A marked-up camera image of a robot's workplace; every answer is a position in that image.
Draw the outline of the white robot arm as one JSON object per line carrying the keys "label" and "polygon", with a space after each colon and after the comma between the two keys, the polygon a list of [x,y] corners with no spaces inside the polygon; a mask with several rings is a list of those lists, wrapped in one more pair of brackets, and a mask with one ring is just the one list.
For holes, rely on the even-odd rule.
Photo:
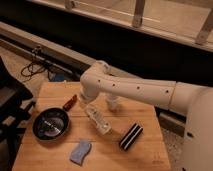
{"label": "white robot arm", "polygon": [[176,81],[116,77],[104,61],[80,77],[80,99],[91,103],[100,92],[141,101],[186,116],[182,171],[213,171],[213,87]]}

